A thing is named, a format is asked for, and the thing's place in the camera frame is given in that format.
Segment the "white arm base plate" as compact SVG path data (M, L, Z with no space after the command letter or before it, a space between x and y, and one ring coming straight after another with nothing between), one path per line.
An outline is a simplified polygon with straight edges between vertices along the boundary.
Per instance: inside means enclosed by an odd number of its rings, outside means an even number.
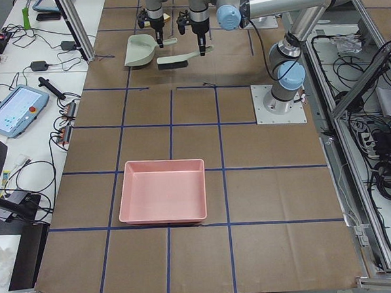
M272 94L273 85L251 85L251 97L257 125L295 125L306 124L307 118L298 92L293 100L277 100Z

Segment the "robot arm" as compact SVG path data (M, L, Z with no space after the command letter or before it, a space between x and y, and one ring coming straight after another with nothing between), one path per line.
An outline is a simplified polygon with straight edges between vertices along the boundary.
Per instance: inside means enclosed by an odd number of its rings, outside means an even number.
M155 31L155 41L158 46L164 46L163 28L165 26L164 10L162 4L169 0L145 0L145 8L141 9L137 16L137 23L140 29L145 27L145 23L150 23L150 27Z
M163 4L169 0L145 0L145 14L155 30L158 43L163 39ZM208 50L206 34L210 30L210 6L216 9L215 17L221 29L230 31L253 26L255 20L276 15L295 14L295 20L286 28L285 35L265 57L265 67L269 77L280 85L275 98L289 102L296 90L286 82L290 75L299 71L305 75L305 69L299 63L301 49L322 15L331 7L351 0L188 0L188 9L179 14L177 26L180 33L190 28L197 36L197 54L204 56Z

